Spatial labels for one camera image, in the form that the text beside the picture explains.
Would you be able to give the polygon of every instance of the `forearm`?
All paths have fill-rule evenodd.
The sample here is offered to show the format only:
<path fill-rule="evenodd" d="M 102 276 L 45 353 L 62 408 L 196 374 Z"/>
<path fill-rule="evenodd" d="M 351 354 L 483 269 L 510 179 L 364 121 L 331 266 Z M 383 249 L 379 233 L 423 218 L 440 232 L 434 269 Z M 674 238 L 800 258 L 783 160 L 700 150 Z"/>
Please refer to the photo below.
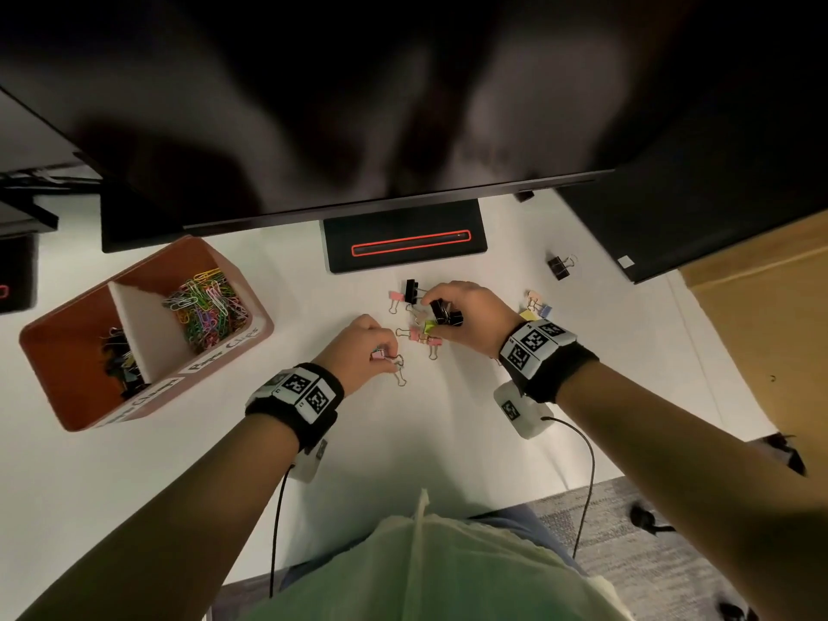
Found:
<path fill-rule="evenodd" d="M 597 362 L 557 403 L 749 600 L 789 599 L 822 563 L 828 521 L 809 480 Z"/>
<path fill-rule="evenodd" d="M 244 418 L 21 619 L 201 619 L 297 450 L 278 420 Z"/>

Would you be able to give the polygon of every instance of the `desk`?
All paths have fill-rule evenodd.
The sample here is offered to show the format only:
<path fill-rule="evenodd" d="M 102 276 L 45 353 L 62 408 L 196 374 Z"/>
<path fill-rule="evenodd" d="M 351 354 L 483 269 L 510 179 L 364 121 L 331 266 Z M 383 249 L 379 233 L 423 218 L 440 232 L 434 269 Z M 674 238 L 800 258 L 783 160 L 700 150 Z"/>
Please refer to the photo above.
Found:
<path fill-rule="evenodd" d="M 387 296 L 407 278 L 422 287 L 479 281 L 516 308 L 534 289 L 553 305 L 555 322 L 619 372 L 740 439 L 774 431 L 681 277 L 632 285 L 560 198 L 544 191 L 524 204 L 511 196 L 480 201 L 485 254 L 344 276 L 326 271 L 316 222 L 209 238 L 250 281 L 276 323 L 274 335 L 146 419 L 66 433 L 17 335 L 156 248 L 104 255 L 95 198 L 41 204 L 60 216 L 60 230 L 41 239 L 38 304 L 0 319 L 0 618 L 23 610 L 198 459 L 276 371 L 314 357 L 363 312 L 406 327 L 403 309 L 388 313 Z M 577 257 L 569 278 L 556 281 L 545 264 L 548 251 Z M 435 511 L 463 517 L 589 481 L 589 453 L 566 427 L 526 441 L 509 426 L 492 400 L 507 375 L 492 360 L 446 345 L 432 362 L 426 346 L 405 339 L 400 349 L 408 385 L 382 375 L 349 397 L 314 482 L 288 482 L 277 565 L 345 543 L 389 514 L 411 512 L 422 487 Z M 596 482 L 620 475 L 597 449 L 596 456 Z M 275 509 L 274 499 L 228 582 L 268 570 Z"/>

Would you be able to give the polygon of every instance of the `light green t-shirt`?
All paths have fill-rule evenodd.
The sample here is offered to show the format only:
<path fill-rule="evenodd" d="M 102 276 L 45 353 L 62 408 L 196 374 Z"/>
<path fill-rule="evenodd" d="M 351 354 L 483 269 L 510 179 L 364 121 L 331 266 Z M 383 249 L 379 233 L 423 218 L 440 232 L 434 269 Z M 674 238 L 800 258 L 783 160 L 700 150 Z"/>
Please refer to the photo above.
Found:
<path fill-rule="evenodd" d="M 425 515 L 389 517 L 363 543 L 263 602 L 274 619 L 589 619 L 632 616 L 603 578 L 508 530 Z"/>

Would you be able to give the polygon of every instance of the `person's left hand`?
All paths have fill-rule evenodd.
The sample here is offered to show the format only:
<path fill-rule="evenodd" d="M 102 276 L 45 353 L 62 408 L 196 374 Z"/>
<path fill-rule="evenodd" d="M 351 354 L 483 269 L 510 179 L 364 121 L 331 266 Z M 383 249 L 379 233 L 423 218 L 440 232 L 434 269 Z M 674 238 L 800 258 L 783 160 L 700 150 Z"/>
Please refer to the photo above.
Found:
<path fill-rule="evenodd" d="M 371 353 L 380 346 L 385 348 L 387 356 L 397 356 L 397 336 L 394 332 L 380 327 L 368 314 L 362 314 L 342 329 L 313 363 L 333 373 L 345 389 L 345 396 L 348 396 L 372 376 L 397 372 L 397 366 L 390 359 L 371 358 Z"/>

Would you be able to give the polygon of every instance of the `red outline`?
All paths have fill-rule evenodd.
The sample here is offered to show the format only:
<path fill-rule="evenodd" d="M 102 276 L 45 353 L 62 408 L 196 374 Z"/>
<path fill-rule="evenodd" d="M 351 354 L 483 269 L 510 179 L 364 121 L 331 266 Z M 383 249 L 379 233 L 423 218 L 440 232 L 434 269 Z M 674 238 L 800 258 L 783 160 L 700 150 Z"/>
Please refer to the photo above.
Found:
<path fill-rule="evenodd" d="M 436 244 L 422 244 L 421 246 L 406 246 L 404 248 L 391 248 L 386 251 L 377 251 L 377 252 L 365 252 L 362 255 L 357 255 L 354 252 L 355 248 L 359 248 L 361 246 L 376 246 L 377 244 L 393 244 L 397 242 L 407 242 L 411 239 L 423 239 L 423 238 L 439 238 L 440 235 L 455 235 L 456 233 L 466 233 L 469 237 L 466 239 L 455 239 L 452 241 L 439 241 Z M 354 244 L 351 247 L 351 257 L 370 257 L 371 255 L 382 255 L 386 252 L 399 252 L 399 251 L 412 251 L 416 248 L 431 248 L 433 246 L 445 246 L 446 244 L 459 244 L 461 242 L 470 242 L 471 241 L 471 231 L 469 229 L 462 229 L 460 231 L 447 231 L 444 233 L 432 233 L 431 235 L 416 235 L 412 238 L 399 238 L 399 239 L 386 239 L 382 241 L 367 241 L 364 244 Z"/>

